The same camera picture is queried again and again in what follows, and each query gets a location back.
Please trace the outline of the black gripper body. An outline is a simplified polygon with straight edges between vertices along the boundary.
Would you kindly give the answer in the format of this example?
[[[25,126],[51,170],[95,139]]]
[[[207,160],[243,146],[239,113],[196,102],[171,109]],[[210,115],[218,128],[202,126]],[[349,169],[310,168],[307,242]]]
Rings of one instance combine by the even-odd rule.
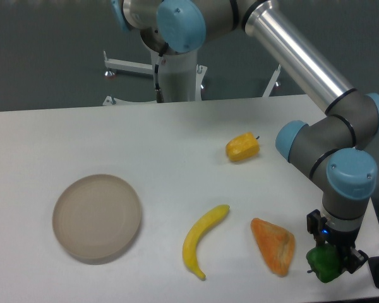
[[[342,220],[326,211],[313,210],[306,216],[306,228],[314,239],[323,237],[326,243],[337,249],[355,248],[361,228],[361,217],[354,220]]]

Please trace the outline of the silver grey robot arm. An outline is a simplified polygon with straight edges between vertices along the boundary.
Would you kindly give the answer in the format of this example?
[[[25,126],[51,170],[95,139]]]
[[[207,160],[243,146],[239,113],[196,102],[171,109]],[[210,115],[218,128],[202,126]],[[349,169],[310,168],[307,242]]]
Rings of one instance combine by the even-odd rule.
[[[259,40],[325,113],[314,125],[287,123],[278,152],[322,190],[322,210],[307,216],[316,246],[311,270],[353,273],[368,260],[356,249],[378,166],[364,147],[379,133],[379,95],[357,91],[285,18],[277,1],[112,1],[119,27],[137,29],[152,52],[158,103],[199,94],[195,57],[209,40],[241,29]]]

